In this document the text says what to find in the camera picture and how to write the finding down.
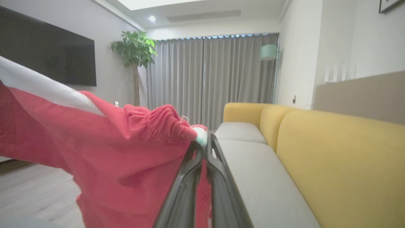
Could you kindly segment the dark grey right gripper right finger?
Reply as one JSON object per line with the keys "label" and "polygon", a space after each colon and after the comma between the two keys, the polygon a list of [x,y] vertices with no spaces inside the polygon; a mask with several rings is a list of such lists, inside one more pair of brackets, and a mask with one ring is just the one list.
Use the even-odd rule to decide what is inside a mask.
{"label": "dark grey right gripper right finger", "polygon": [[210,133],[206,147],[207,178],[212,186],[212,227],[253,228],[217,137]]}

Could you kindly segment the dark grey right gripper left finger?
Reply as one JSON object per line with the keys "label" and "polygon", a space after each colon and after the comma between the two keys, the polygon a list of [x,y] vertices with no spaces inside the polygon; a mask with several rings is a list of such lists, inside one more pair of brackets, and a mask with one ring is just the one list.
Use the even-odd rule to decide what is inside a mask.
{"label": "dark grey right gripper left finger", "polygon": [[155,228],[194,228],[203,148],[192,141],[155,220]]}

